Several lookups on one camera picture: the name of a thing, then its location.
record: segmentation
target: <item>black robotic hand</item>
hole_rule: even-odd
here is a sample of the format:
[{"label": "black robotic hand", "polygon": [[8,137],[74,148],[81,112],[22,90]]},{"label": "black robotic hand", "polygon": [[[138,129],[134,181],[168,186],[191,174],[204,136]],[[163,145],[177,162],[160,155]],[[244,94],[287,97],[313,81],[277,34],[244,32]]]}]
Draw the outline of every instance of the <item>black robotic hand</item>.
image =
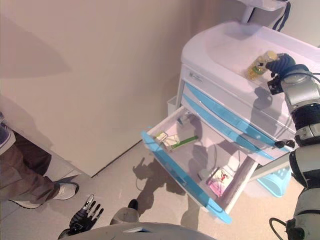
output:
[{"label": "black robotic hand", "polygon": [[69,228],[63,230],[58,239],[89,231],[95,225],[104,209],[101,208],[98,212],[101,206],[100,204],[98,204],[91,212],[96,204],[96,201],[93,201],[94,197],[95,196],[93,194],[88,197],[83,207],[72,217],[69,223]]}]

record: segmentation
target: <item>small bottle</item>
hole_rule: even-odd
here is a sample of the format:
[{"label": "small bottle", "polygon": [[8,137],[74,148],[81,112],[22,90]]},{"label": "small bottle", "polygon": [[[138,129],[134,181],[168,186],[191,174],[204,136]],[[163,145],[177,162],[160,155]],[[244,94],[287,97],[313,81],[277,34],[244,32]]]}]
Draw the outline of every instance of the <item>small bottle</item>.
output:
[{"label": "small bottle", "polygon": [[267,51],[265,54],[258,56],[246,70],[246,78],[251,81],[257,79],[267,71],[266,64],[277,60],[277,58],[278,55],[274,51]]}]

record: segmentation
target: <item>white cart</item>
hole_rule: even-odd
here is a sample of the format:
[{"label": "white cart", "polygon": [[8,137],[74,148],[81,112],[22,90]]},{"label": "white cart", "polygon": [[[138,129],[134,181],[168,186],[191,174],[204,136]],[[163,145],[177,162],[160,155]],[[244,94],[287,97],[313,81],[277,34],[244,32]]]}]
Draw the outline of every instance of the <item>white cart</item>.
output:
[{"label": "white cart", "polygon": [[[283,168],[292,151],[273,146],[276,141],[293,139],[295,127],[283,94],[272,96],[268,90],[270,74],[255,81],[243,77],[257,56],[268,50],[287,53],[297,64],[320,72],[319,49],[314,46],[259,25],[217,25],[193,37],[183,49],[176,111],[142,133],[145,145],[177,183],[226,223],[231,222],[229,213],[250,178],[263,176],[269,168],[256,174],[257,165],[273,162]],[[196,117],[179,125],[177,119],[187,112]],[[174,135],[190,130],[198,141],[172,152],[155,140],[160,132]],[[234,171],[233,181],[217,197],[198,173],[223,166]]]}]

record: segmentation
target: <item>blue drawer trim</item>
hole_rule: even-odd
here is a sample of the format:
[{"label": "blue drawer trim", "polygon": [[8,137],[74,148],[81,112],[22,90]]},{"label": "blue drawer trim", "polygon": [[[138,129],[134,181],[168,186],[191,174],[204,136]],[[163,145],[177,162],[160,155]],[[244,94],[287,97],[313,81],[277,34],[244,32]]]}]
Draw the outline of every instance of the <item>blue drawer trim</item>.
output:
[{"label": "blue drawer trim", "polygon": [[153,152],[155,157],[164,168],[171,174],[184,189],[201,203],[209,212],[216,215],[219,219],[230,224],[231,217],[212,199],[199,185],[159,146],[156,141],[145,131],[141,133],[145,145]]},{"label": "blue drawer trim", "polygon": [[223,135],[230,138],[235,143],[239,144],[240,146],[250,150],[253,153],[257,153],[267,159],[275,160],[274,157],[270,156],[251,142],[249,142],[244,137],[237,134],[235,131],[233,131],[230,127],[225,125],[223,122],[221,122],[219,119],[208,113],[206,110],[204,110],[202,107],[200,107],[198,104],[196,104],[194,101],[192,101],[187,95],[183,94],[183,97],[188,102],[188,104],[202,117],[204,120],[206,120],[212,127],[217,129],[219,132],[221,132]]},{"label": "blue drawer trim", "polygon": [[[209,96],[205,95],[204,93],[200,92],[198,89],[190,85],[189,83],[185,83],[187,88],[194,94],[194,96],[201,101],[210,111],[216,114],[218,117],[235,127],[236,129],[240,130],[241,132],[247,134],[248,136],[252,137],[253,139],[259,140],[269,146],[274,147],[275,141],[261,132],[260,130],[256,129],[254,126],[250,125],[248,122],[243,120],[241,117],[235,115],[233,112],[226,109],[221,104],[214,101]],[[286,148],[281,148],[281,150],[288,152]]]}]

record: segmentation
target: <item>foot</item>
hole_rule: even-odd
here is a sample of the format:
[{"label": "foot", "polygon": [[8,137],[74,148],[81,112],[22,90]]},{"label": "foot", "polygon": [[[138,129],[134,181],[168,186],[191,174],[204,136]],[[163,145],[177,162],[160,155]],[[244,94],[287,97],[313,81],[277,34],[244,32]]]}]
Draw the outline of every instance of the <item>foot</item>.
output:
[{"label": "foot", "polygon": [[36,209],[37,207],[41,206],[41,204],[31,203],[30,201],[15,201],[15,200],[10,200],[10,201],[15,204],[18,204],[20,207],[24,209]]},{"label": "foot", "polygon": [[53,199],[67,200],[76,195],[78,186],[74,183],[59,183],[60,189]]}]

